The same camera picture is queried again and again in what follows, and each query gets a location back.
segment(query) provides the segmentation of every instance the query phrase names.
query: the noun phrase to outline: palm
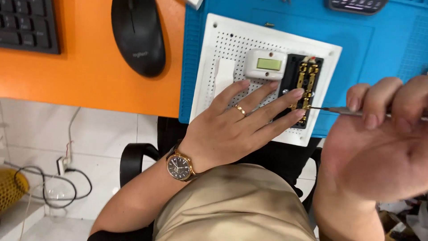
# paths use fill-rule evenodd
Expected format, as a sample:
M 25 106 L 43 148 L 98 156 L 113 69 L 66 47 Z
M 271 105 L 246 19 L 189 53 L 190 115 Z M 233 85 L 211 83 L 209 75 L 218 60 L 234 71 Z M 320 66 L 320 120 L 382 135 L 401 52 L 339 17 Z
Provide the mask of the palm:
M 408 135 L 390 120 L 368 131 L 359 117 L 340 116 L 322 152 L 322 172 L 364 199 L 391 201 L 428 190 L 428 126 Z

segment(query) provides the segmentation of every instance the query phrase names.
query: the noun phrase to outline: wristwatch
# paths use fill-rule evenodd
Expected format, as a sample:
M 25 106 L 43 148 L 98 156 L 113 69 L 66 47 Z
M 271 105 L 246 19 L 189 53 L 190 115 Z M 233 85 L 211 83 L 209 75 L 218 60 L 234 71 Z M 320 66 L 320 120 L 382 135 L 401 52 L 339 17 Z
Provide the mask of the wristwatch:
M 195 179 L 198 175 L 192 169 L 192 160 L 177 150 L 181 141 L 182 139 L 178 140 L 177 144 L 166 157 L 166 167 L 173 178 L 188 182 Z

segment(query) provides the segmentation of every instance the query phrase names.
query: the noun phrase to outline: white pegboard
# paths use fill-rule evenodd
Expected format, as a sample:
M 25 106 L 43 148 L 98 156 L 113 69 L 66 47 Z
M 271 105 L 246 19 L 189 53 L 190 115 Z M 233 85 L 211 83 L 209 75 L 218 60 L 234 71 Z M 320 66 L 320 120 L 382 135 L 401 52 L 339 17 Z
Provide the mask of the white pegboard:
M 315 90 L 316 95 L 312 102 L 313 106 L 322 105 L 334 69 L 339 61 L 341 47 L 231 18 L 208 14 L 190 121 L 207 109 L 213 100 L 214 74 L 217 60 L 220 58 L 235 60 L 234 81 L 246 79 L 244 76 L 245 54 L 252 48 L 323 58 L 324 63 Z M 229 108 L 268 82 L 264 79 L 255 78 L 250 78 L 250 80 L 249 89 L 233 98 Z M 266 97 L 259 107 L 274 101 L 278 97 L 278 91 Z M 318 110 L 311 110 L 306 129 L 290 128 L 276 137 L 274 141 L 307 146 L 318 114 Z

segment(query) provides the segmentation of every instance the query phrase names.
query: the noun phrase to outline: beige shirt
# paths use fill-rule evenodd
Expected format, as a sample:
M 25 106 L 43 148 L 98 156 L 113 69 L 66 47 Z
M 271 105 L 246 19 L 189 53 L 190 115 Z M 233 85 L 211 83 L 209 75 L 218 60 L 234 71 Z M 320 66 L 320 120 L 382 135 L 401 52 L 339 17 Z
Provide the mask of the beige shirt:
M 155 220 L 157 241 L 316 241 L 296 193 L 249 164 L 216 167 L 188 184 Z

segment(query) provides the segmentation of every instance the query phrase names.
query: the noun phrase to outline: person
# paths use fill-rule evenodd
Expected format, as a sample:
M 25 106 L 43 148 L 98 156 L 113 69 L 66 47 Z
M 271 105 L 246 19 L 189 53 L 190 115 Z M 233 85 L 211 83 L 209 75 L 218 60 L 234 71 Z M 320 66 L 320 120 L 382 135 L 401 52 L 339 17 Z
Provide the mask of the person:
M 270 123 L 302 97 L 302 89 L 251 112 L 277 89 L 276 82 L 227 109 L 249 84 L 244 80 L 227 87 L 190 123 L 172 153 L 120 189 L 88 240 L 143 240 L 136 230 L 150 224 L 157 241 L 316 240 L 301 202 L 283 178 L 262 165 L 229 165 L 261 149 L 304 114 L 297 109 Z M 340 115 L 325 140 L 313 199 L 320 240 L 381 241 L 385 236 L 376 202 L 428 191 L 428 124 L 421 121 L 428 106 L 428 76 L 406 84 L 398 78 L 357 84 L 346 100 L 350 110 L 362 109 L 364 115 Z M 389 109 L 392 117 L 386 118 Z M 174 162 L 171 154 L 181 157 Z M 178 163 L 183 157 L 196 174 L 189 171 L 191 181 L 174 177 L 188 169 Z

